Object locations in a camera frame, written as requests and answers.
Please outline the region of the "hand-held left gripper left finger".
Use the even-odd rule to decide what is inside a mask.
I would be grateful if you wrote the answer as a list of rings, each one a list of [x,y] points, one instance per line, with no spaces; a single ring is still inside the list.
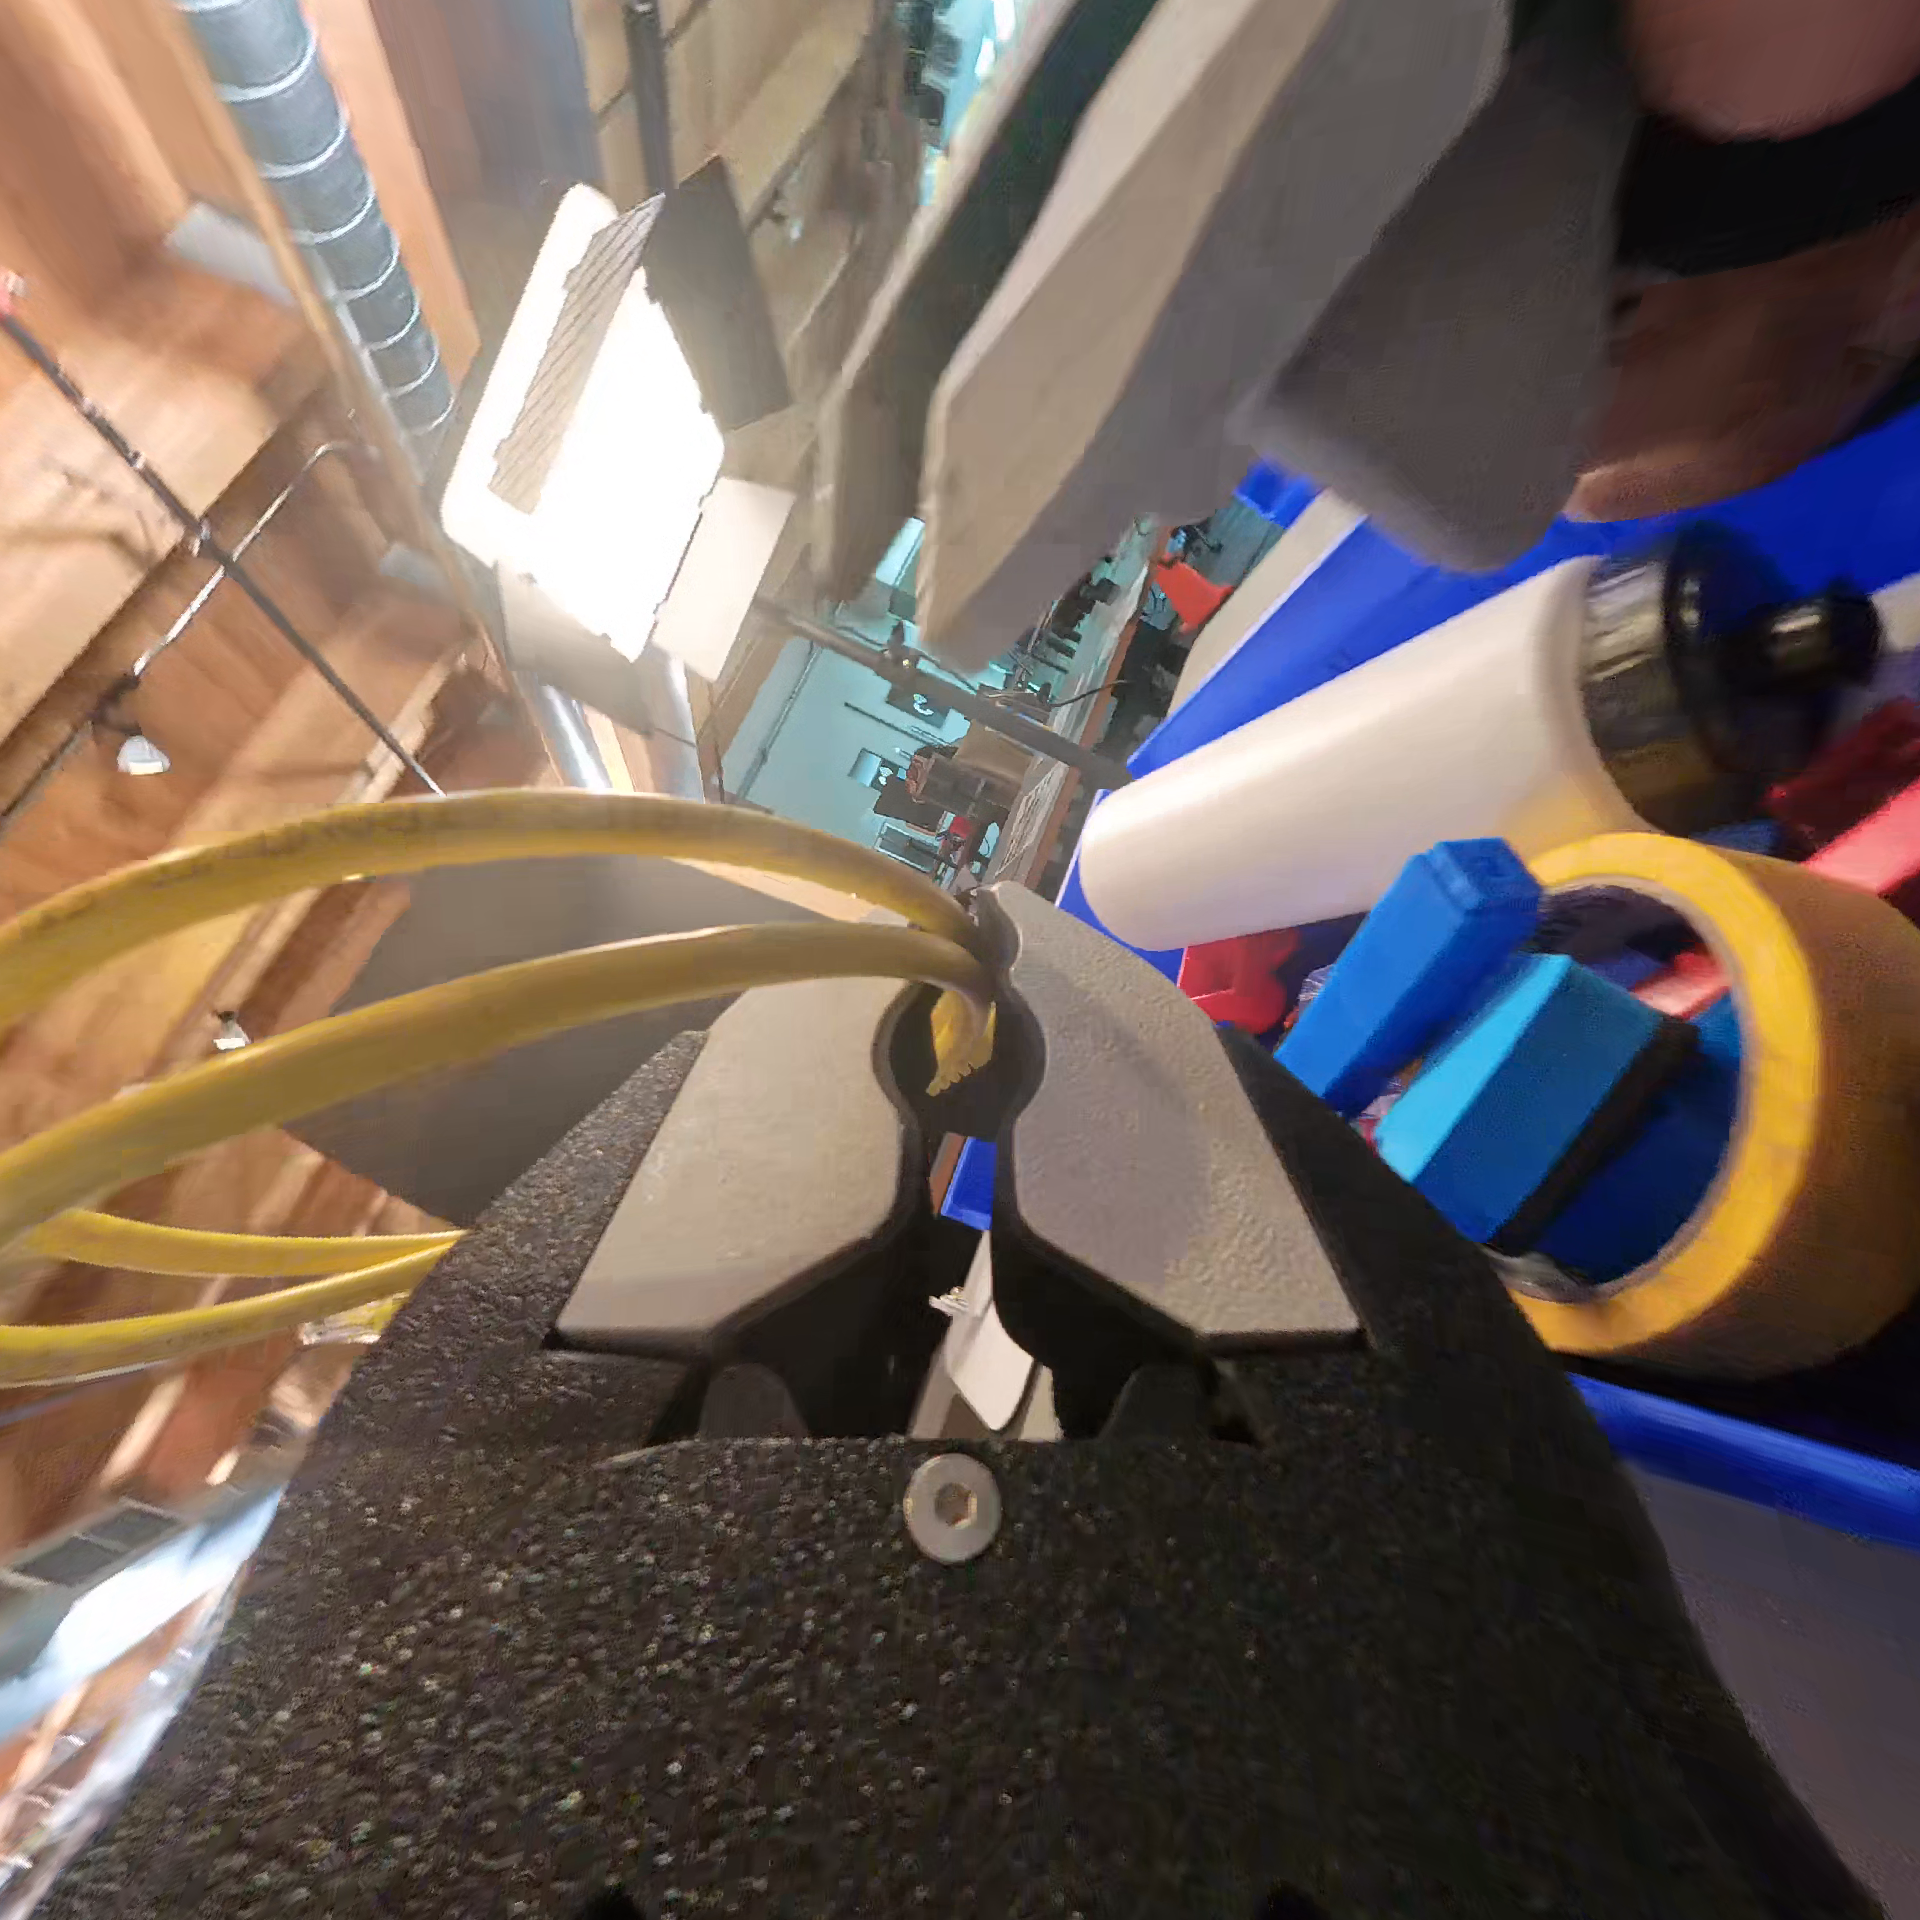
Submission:
[[[878,976],[738,996],[587,1256],[557,1342],[723,1363],[899,1235],[924,1197],[922,1133],[892,1042],[920,996]]]

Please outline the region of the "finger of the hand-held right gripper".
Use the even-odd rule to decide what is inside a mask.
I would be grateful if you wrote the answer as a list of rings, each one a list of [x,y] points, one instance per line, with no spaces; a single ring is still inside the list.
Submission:
[[[962,534],[947,594],[1062,584],[1131,521],[1125,486],[1144,486],[1154,398],[1181,354],[1186,293],[1165,243],[1125,220],[1131,197],[1177,186],[1173,136],[1186,111],[1184,4],[1050,4],[1028,14],[1014,58],[995,67],[947,153],[932,199],[907,228],[872,310],[828,396],[821,429],[817,551],[830,588],[855,586],[897,525],[922,509],[932,395],[985,308],[987,347],[1020,347],[1016,375],[1060,375],[1060,391],[1016,410],[1014,433],[1056,440],[1081,389],[1112,375],[1085,440],[1052,492],[995,550]]]
[[[985,666],[1142,517],[1232,484],[1230,419],[1500,81],[1500,2],[1156,4],[932,389],[928,653]]]

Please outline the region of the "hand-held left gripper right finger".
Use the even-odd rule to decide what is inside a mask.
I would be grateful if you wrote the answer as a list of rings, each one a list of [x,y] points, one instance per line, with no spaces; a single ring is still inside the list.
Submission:
[[[1018,885],[997,963],[995,1315],[1056,1373],[1349,1346],[1361,1323],[1215,1026]]]

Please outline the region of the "blue storage bin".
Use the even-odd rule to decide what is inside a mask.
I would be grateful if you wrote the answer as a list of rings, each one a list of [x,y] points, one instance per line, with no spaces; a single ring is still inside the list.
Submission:
[[[1162,770],[1560,561],[1638,555],[1692,527],[1720,527],[1753,544],[1795,590],[1847,580],[1876,592],[1916,574],[1916,404],[1910,400],[1874,431],[1715,509],[1627,523],[1558,521],[1519,561],[1479,574],[1420,563],[1370,523],[1355,521],[1315,567],[1265,607],[1263,622],[1246,630],[1190,697],[1173,707],[1127,768],[1133,781]],[[1613,833],[1667,835],[1807,867],[1724,842],[1717,829],[1690,837]],[[1077,854],[1068,865],[1068,913],[1131,948],[1091,911],[1077,877]],[[1665,963],[1640,980],[1632,996],[1661,1015],[1692,1020],[1705,1043],[1705,1065],[1678,1078],[1694,1095],[1678,1099],[1665,1091],[1653,1105],[1653,1118],[1642,1122],[1627,1147],[1606,1160],[1550,1221],[1544,1252],[1554,1275],[1519,1283],[1523,1292],[1548,1300],[1579,1300],[1659,1256],[1705,1199],[1738,1109],[1740,1020],[1720,963],[1692,925],[1652,900],[1623,890],[1548,900],[1542,888],[1542,906],[1556,911],[1606,900],[1648,906],[1657,917],[1684,925],[1694,952]],[[1186,948],[1131,950],[1152,963]],[[1673,1480],[1916,1549],[1916,1359],[1900,1359],[1885,1392],[1887,1411],[1876,1411],[1872,1396],[1845,1375],[1860,1354],[1883,1348],[1900,1323],[1914,1319],[1916,1302],[1877,1338],[1824,1367],[1757,1380],[1562,1357],[1581,1367],[1598,1363],[1653,1377],[1653,1390],[1577,1380],[1598,1426],[1625,1457]],[[1807,1432],[1793,1409],[1743,1421],[1698,1405],[1709,1388],[1759,1390],[1763,1399],[1778,1399],[1791,1396],[1795,1384],[1833,1375],[1841,1375],[1841,1384],[1828,1394],[1830,1407],[1814,1411]]]

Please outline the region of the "person's right hand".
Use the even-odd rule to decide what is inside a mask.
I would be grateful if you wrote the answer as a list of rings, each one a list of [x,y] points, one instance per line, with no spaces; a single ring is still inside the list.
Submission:
[[[1640,111],[1565,515],[1701,509],[1891,410],[1918,339],[1918,6],[1617,4]]]

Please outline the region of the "small red box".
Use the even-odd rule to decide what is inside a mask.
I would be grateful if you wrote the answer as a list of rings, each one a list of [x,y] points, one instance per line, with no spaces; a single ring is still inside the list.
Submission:
[[[1290,1011],[1292,996],[1282,973],[1297,948],[1299,934],[1294,929],[1269,929],[1186,948],[1177,986],[1215,1028],[1269,1036]]]

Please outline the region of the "black light stand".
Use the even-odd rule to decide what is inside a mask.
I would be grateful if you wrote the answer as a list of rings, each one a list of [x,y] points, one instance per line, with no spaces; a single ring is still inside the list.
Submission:
[[[1075,739],[1050,731],[1031,716],[1014,708],[995,705],[985,693],[949,682],[941,674],[926,668],[920,653],[901,643],[888,641],[871,645],[842,634],[838,628],[823,624],[767,594],[754,594],[750,611],[792,634],[809,645],[828,651],[834,657],[851,661],[872,672],[888,687],[899,693],[926,693],[936,705],[962,714],[972,726],[987,733],[1008,739],[1029,756],[1041,756],[1075,772],[1093,789],[1114,791],[1131,783],[1133,774],[1123,760],[1102,754]]]

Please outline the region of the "black backdrop board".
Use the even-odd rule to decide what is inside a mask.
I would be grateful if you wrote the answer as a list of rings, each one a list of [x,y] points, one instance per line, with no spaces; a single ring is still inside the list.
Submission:
[[[348,992],[348,1013],[470,975],[583,948],[733,925],[825,925],[807,906],[660,856],[587,854],[446,865]],[[296,1122],[296,1135],[421,1212],[478,1218],[670,1043],[698,1040],[721,994],[513,1045]]]

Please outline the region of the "studio light panel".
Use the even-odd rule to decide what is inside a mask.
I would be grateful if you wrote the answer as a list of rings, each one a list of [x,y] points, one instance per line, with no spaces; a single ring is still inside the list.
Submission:
[[[572,186],[444,483],[444,538],[564,636],[717,682],[798,492],[727,467],[790,393],[733,176],[618,211]]]

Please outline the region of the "light blue foam block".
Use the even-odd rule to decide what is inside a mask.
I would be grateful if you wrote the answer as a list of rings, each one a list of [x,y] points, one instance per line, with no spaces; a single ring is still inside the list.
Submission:
[[[1525,953],[1426,1055],[1374,1151],[1464,1239],[1519,1256],[1699,1057],[1692,1020]]]

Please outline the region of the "white film roll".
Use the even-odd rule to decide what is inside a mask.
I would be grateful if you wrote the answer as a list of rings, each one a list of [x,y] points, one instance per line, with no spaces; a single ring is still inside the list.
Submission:
[[[1579,555],[1150,772],[1077,854],[1131,948],[1351,917],[1441,841],[1755,818],[1916,651],[1916,574],[1795,590],[1720,527]]]

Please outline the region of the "red plastic piece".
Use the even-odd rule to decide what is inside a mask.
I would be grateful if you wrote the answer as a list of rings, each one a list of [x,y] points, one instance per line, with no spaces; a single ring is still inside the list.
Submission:
[[[1787,858],[1918,911],[1918,705],[1895,697],[1772,785],[1765,810]]]

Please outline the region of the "yellow tape roll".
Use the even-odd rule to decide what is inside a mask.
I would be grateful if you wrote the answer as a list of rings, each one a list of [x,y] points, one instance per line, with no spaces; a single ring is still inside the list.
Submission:
[[[1510,1283],[1560,1355],[1699,1378],[1824,1367],[1877,1338],[1918,1285],[1918,932],[1803,865],[1652,833],[1531,864],[1548,900],[1623,890],[1720,963],[1740,1020],[1734,1128],[1657,1258],[1579,1300]]]

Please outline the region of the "black ceiling rod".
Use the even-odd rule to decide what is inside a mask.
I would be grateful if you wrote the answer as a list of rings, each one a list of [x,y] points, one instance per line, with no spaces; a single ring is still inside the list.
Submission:
[[[84,387],[80,387],[78,381],[61,366],[57,356],[42,343],[34,329],[19,318],[23,287],[24,283],[17,278],[3,280],[1,329],[13,349],[17,349],[24,356],[26,364],[44,377],[44,381],[57,396],[63,398],[70,412],[84,421],[86,429],[107,446],[113,460],[120,467],[126,467],[135,483],[153,496],[160,511],[180,530],[187,550],[197,557],[210,557],[214,565],[214,584],[237,586],[252,603],[252,609],[275,630],[275,636],[292,647],[310,670],[321,674],[325,687],[344,703],[350,716],[367,728],[371,737],[386,752],[396,756],[400,770],[415,777],[426,795],[440,797],[444,793],[442,785],[426,774],[419,756],[398,741],[392,728],[388,728],[386,722],[381,722],[361,695],[348,685],[348,680],[325,661],[321,645],[306,640],[292,617],[277,603],[275,596],[252,576],[252,571],[243,563],[237,550],[227,548],[227,544],[212,532],[204,513],[197,513],[185,506],[180,494],[170,488],[145,454],[120,433],[116,421],[113,421],[99,402],[90,396]]]

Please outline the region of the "silver spiral duct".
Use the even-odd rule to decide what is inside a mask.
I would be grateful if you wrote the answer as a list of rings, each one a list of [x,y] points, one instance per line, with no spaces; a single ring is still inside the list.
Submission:
[[[315,29],[298,2],[174,8],[315,274],[323,301],[344,324],[413,467],[425,471],[453,419],[453,385],[342,96],[323,67]]]

